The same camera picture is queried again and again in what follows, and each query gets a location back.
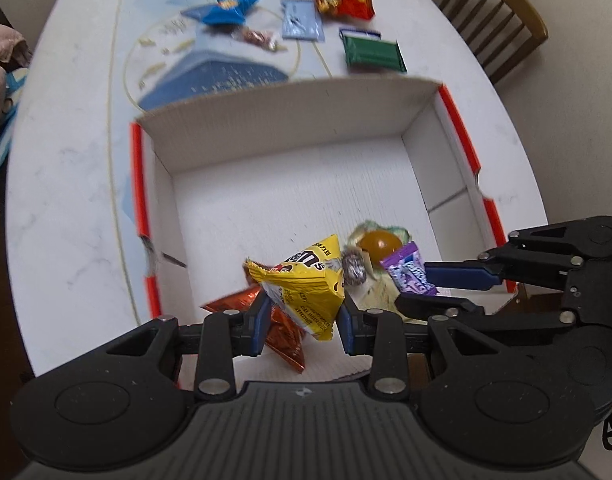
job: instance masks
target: chair backrest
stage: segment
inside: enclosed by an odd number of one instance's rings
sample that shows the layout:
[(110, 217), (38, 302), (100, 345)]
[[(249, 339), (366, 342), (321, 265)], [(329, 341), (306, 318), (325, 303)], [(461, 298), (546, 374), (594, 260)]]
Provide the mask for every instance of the chair backrest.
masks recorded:
[[(451, 0), (441, 0), (438, 5), (439, 9), (441, 9), (451, 23), (455, 25), (457, 32), (462, 34), (468, 28), (468, 35), (464, 39), (468, 46), (470, 46), (475, 56), (478, 56), (484, 52), (484, 50), (497, 38), (499, 43), (496, 42), (490, 54), (488, 54), (488, 56), (481, 61), (481, 65), (484, 69), (486, 69), (486, 67), (490, 65), (490, 63), (493, 62), (493, 60), (495, 60), (513, 42), (513, 40), (517, 38), (517, 36), (519, 36), (524, 28), (530, 32), (530, 37), (527, 38), (489, 76), (491, 82), (495, 84), (504, 75), (510, 72), (521, 60), (526, 58), (526, 56), (528, 56), (533, 50), (548, 39), (548, 30), (546, 29), (546, 25), (544, 20), (542, 20), (542, 17), (534, 9), (534, 7), (532, 7), (528, 0), (499, 0), (497, 4), (494, 5), (487, 13), (481, 12), (481, 14), (484, 14), (484, 16), (480, 16), (481, 21), (478, 23), (475, 18), (480, 14), (480, 11), (484, 6), (486, 6), (488, 1), (489, 0), (476, 0), (474, 5), (470, 7), (471, 0), (455, 0), (454, 4), (448, 8)], [(494, 28), (492, 28), (491, 22), (493, 22), (494, 18), (504, 6), (509, 7), (510, 10), (508, 14), (499, 23), (497, 23)], [(457, 21), (457, 17), (462, 14), (462, 10), (466, 10), (465, 7), (470, 10), (468, 10), (466, 16), (460, 20), (458, 24), (455, 23)], [(521, 23), (513, 28), (513, 30), (502, 39), (503, 35), (501, 35), (501, 32), (515, 16)], [(482, 32), (484, 32), (484, 29), (486, 31), (490, 31), (487, 33), (486, 37), (481, 41), (481, 43), (474, 48), (473, 42), (478, 36), (481, 35)]]

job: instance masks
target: green wrapper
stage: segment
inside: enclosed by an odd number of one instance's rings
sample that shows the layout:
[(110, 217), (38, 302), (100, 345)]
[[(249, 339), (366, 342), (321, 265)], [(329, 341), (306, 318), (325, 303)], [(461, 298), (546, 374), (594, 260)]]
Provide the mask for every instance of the green wrapper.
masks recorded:
[(397, 43), (368, 40), (344, 34), (343, 49), (345, 50), (346, 63), (349, 66), (362, 64), (406, 72), (406, 65), (404, 65)]

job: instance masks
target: white cardboard box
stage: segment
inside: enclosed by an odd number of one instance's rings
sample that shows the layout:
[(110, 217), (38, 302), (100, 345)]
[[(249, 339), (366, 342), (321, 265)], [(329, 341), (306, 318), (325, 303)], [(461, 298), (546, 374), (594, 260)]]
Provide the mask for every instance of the white cardboard box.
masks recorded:
[[(332, 233), (343, 241), (366, 219), (407, 228), (426, 261), (476, 258), (506, 238), (450, 91), (432, 80), (331, 78), (199, 97), (143, 115), (132, 146), (151, 313), (182, 324), (246, 286), (246, 257), (275, 264)], [(370, 363), (344, 355), (338, 338), (306, 350), (302, 375), (264, 353), (240, 360), (237, 377), (330, 380)]]

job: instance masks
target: purple candy wrapper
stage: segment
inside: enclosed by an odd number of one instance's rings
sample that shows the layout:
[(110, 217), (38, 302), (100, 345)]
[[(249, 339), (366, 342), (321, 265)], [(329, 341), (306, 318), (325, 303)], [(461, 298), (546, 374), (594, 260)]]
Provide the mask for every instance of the purple candy wrapper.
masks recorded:
[(400, 292), (414, 292), (427, 296), (437, 294), (435, 285), (426, 280), (423, 260), (415, 242), (407, 243), (380, 263), (390, 274)]

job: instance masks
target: box flap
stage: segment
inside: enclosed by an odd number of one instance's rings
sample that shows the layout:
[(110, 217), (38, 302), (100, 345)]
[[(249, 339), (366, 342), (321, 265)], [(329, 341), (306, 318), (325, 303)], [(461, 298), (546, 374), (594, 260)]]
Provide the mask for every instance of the box flap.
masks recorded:
[(438, 86), (401, 76), (304, 80), (176, 102), (138, 122), (174, 174), (245, 156), (402, 134)]

